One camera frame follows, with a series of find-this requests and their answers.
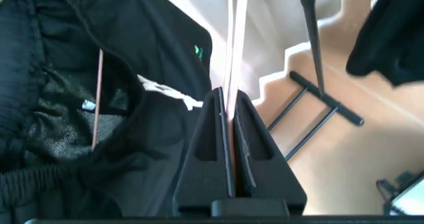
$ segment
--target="metal stand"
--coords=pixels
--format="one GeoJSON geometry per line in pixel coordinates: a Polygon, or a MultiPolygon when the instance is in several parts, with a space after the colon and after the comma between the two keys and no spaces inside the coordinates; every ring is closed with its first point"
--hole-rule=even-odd
{"type": "Polygon", "coordinates": [[[340,102],[333,99],[331,96],[325,93],[324,88],[324,76],[323,76],[323,64],[321,60],[321,48],[319,45],[319,35],[317,26],[317,17],[315,14],[315,0],[300,0],[303,11],[305,13],[305,20],[307,25],[307,31],[309,39],[311,41],[311,49],[313,55],[313,61],[315,64],[315,72],[317,74],[318,87],[313,85],[310,81],[306,80],[297,72],[290,72],[290,78],[297,82],[303,87],[300,93],[289,103],[289,105],[281,112],[280,115],[271,123],[268,130],[271,131],[277,123],[288,113],[288,111],[306,94],[306,92],[312,93],[315,97],[326,103],[331,110],[312,128],[312,130],[290,151],[286,156],[286,160],[289,160],[318,130],[325,122],[327,122],[336,112],[341,114],[343,117],[348,119],[351,123],[361,126],[364,124],[364,119],[359,117],[353,111],[347,109],[340,102]]]}

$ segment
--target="green logo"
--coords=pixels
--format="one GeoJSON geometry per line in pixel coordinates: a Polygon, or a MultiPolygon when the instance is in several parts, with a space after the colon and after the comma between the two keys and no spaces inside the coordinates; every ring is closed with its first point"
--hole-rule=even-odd
{"type": "Polygon", "coordinates": [[[199,48],[197,45],[194,45],[194,51],[196,52],[197,57],[201,61],[201,59],[203,57],[203,48],[199,48]]]}

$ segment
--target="stand base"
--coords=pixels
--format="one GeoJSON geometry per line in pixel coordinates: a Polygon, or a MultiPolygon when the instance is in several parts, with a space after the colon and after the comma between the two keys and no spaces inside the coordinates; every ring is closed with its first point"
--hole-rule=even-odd
{"type": "Polygon", "coordinates": [[[303,76],[297,72],[290,72],[290,78],[297,82],[303,87],[299,94],[289,103],[289,105],[281,112],[280,115],[271,123],[268,127],[268,131],[271,131],[280,120],[289,112],[289,110],[306,94],[306,92],[312,93],[315,97],[320,99],[322,102],[327,104],[331,110],[312,128],[312,130],[297,144],[293,150],[286,156],[286,160],[289,160],[299,149],[321,128],[325,122],[327,122],[335,113],[339,113],[348,121],[354,125],[361,126],[364,124],[364,119],[358,116],[356,113],[346,108],[342,103],[336,101],[331,96],[319,94],[319,89],[316,85],[306,80],[303,76]]]}

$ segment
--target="wooden floor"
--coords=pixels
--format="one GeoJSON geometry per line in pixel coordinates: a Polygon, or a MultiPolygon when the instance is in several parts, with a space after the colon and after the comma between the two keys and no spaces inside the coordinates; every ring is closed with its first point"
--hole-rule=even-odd
{"type": "MultiPolygon", "coordinates": [[[[369,9],[370,0],[345,0],[343,16],[320,30],[327,93],[364,117],[365,124],[355,127],[336,114],[290,160],[308,195],[305,214],[381,214],[376,180],[424,170],[424,85],[392,89],[378,74],[354,78],[345,72],[369,9]]],[[[291,56],[290,69],[316,81],[310,51],[291,56]]],[[[257,109],[269,125],[300,87],[284,78],[264,90],[265,101],[257,109]]],[[[282,153],[327,111],[305,95],[272,131],[282,153]]]]}

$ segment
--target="hanging black garment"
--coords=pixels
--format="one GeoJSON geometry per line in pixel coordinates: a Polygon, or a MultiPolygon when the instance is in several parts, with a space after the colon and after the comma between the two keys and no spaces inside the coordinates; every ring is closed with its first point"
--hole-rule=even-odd
{"type": "Polygon", "coordinates": [[[376,70],[394,86],[424,80],[424,0],[378,0],[361,28],[346,70],[376,70]]]}
{"type": "Polygon", "coordinates": [[[0,21],[0,223],[170,215],[200,109],[136,75],[203,100],[207,31],[167,0],[4,0],[0,21]],[[105,134],[90,152],[80,105],[95,102],[100,48],[105,134]]]}

